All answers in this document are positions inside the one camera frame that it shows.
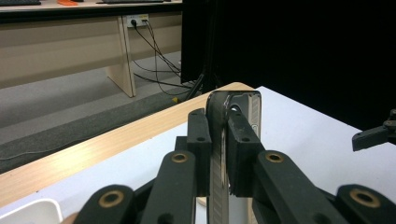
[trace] desk leg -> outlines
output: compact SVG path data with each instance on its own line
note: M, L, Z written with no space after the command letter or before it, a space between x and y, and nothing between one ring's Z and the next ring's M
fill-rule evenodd
M136 96L134 87L134 72L132 66L129 65L131 48L129 45L128 31L126 27L126 17L119 17L119 30L120 30L120 48L122 55L120 63L109 66L107 76L113 80L129 97Z

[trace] power outlet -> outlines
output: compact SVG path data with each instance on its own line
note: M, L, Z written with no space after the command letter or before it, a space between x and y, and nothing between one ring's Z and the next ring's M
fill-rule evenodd
M139 15L132 15L132 16L126 16L126 26L127 27L132 27L132 21L136 21L136 26L145 26L146 23L143 21L148 21L149 20L149 14L139 14Z

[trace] table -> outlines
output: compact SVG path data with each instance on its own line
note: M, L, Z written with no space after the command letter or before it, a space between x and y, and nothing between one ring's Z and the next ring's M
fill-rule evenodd
M232 83L221 90L252 89ZM289 155L317 187L332 194L341 185L361 184L396 202L394 145L353 152L351 138L360 130L264 87L257 90L262 94L261 140L266 149ZM0 215L33 199L51 197L67 217L101 187L142 186L155 177L163 156L174 149L176 136L187 134L188 113L205 107L207 96L0 175Z
M0 7L0 88L106 68L128 96L136 95L132 60L151 57L153 49L127 15L149 14L162 53L181 50L181 5L96 4L76 7L43 0L41 6ZM149 31L141 34L151 40Z

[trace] white table surface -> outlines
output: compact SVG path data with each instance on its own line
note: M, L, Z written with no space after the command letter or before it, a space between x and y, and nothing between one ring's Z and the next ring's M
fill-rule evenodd
M396 202L396 146L386 143L354 152L351 139L360 130L264 87L257 90L262 94L262 144L266 149L289 155L317 187L332 194L342 185L360 184ZM68 217L102 187L120 184L138 189L156 176L163 156L174 150L176 137L186 135L184 123L0 208L0 216L31 201L51 198ZM206 223L200 204L196 223Z

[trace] gray carpet floor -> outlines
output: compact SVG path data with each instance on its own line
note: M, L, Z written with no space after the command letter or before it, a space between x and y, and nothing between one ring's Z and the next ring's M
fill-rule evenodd
M180 52L164 56L179 66ZM152 58L136 61L133 70L143 78L191 86ZM103 68L0 90L0 174L175 105L173 98L184 99L189 90L141 77L134 77L132 98Z

